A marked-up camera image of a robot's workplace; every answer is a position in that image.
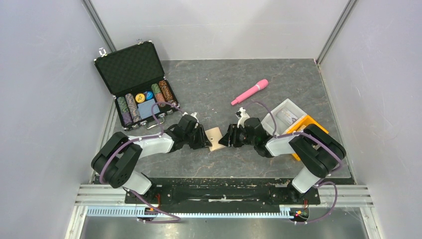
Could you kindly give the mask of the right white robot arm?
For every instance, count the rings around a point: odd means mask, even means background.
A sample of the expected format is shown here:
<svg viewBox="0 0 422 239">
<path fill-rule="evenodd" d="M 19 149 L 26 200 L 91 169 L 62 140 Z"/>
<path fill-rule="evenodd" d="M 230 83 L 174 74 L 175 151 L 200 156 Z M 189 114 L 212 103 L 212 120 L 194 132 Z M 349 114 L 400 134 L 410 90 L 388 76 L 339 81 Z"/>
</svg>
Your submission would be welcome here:
<svg viewBox="0 0 422 239">
<path fill-rule="evenodd" d="M 287 195 L 293 203 L 302 202 L 309 189 L 339 168 L 346 157 L 345 148 L 314 123 L 301 131 L 272 136 L 258 118 L 249 118 L 242 124 L 231 124 L 219 144 L 251 145 L 260 156 L 267 158 L 296 154 L 304 166 L 288 184 Z"/>
</svg>

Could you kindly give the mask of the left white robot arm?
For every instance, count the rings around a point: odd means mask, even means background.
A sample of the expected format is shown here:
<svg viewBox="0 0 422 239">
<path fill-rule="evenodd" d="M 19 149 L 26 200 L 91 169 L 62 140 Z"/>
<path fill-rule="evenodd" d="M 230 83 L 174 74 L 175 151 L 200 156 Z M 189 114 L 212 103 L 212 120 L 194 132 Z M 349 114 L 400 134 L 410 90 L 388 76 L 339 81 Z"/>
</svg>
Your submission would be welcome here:
<svg viewBox="0 0 422 239">
<path fill-rule="evenodd" d="M 195 113 L 183 114 L 177 124 L 157 134 L 128 136 L 123 132 L 114 133 L 92 159 L 91 167 L 100 175 L 100 183 L 135 191 L 139 199 L 150 203 L 156 198 L 156 189 L 146 175 L 134 170 L 138 160 L 172 153 L 185 145 L 193 150 L 212 145 Z"/>
</svg>

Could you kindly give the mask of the beige card holder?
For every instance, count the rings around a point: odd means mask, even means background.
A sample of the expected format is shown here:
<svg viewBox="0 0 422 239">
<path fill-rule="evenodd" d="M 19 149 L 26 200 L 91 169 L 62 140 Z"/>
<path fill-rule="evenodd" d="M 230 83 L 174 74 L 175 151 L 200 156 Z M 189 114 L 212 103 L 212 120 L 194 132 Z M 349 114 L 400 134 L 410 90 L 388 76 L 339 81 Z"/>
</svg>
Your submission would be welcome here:
<svg viewBox="0 0 422 239">
<path fill-rule="evenodd" d="M 205 131 L 207 138 L 211 142 L 211 146 L 209 147 L 210 152 L 223 149 L 226 146 L 219 143 L 219 141 L 223 138 L 221 134 L 221 130 L 219 127 L 214 127 Z"/>
</svg>

